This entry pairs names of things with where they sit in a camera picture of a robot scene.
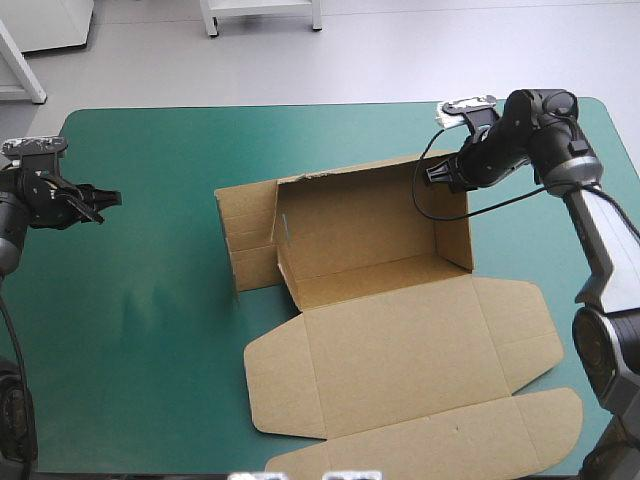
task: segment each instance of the robotic arm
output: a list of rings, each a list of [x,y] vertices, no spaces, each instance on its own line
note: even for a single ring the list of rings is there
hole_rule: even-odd
[[[600,405],[614,418],[577,478],[640,480],[640,234],[602,191],[603,167],[565,90],[517,90],[502,117],[493,97],[441,103],[443,128],[466,125],[460,151],[422,173],[454,191],[490,187],[525,164],[561,198],[589,262],[576,297],[576,349]]]
[[[62,230],[98,222],[100,211],[120,205],[120,194],[73,183],[60,173],[67,148],[63,137],[7,140],[0,153],[0,283],[20,262],[28,227]],[[0,478],[28,479],[37,459],[33,404],[13,324],[2,298],[0,310],[18,364],[0,357]]]

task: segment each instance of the cardboard box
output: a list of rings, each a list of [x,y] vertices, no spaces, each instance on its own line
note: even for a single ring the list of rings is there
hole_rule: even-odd
[[[253,422],[328,439],[269,470],[506,479],[577,441],[571,390],[511,397],[563,355],[540,291],[470,274],[468,221],[413,206],[415,158],[216,191],[238,290],[284,280],[302,312],[245,350]],[[467,211],[444,186],[418,195]]]

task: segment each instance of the gray floor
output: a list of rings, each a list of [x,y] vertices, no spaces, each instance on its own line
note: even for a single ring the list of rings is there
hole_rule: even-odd
[[[602,100],[640,162],[638,1],[325,0],[324,11],[321,33],[301,17],[222,19],[212,40],[197,0],[96,0],[89,47],[30,58],[49,100],[1,105],[0,136],[55,133],[82,108],[504,97],[543,86]]]

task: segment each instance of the green table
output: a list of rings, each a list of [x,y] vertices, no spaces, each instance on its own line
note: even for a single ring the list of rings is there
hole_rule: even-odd
[[[313,441],[257,432],[242,351],[295,314],[286,290],[233,292],[213,198],[217,187],[422,150],[433,103],[87,110],[63,128],[63,173],[123,193],[107,222],[31,231],[5,298],[35,396],[40,470],[257,470]],[[638,178],[605,107],[581,100],[605,187],[635,221]],[[458,129],[436,148],[457,148]],[[532,189],[522,169],[471,194],[472,207]],[[573,296],[588,276],[562,203],[538,196],[472,222],[478,275],[544,291],[566,358],[526,390],[575,388],[580,443],[555,473],[577,470],[608,421],[571,342]],[[10,353],[6,338],[0,351]]]

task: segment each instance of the box lid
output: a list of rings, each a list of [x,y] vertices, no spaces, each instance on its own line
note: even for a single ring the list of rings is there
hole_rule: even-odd
[[[245,369],[259,430],[337,438],[508,397],[562,356],[536,286],[462,275],[308,310]]]
[[[379,470],[395,480],[505,480],[559,463],[575,446],[582,402],[558,389],[438,413],[271,459],[267,471],[315,480],[326,471]]]

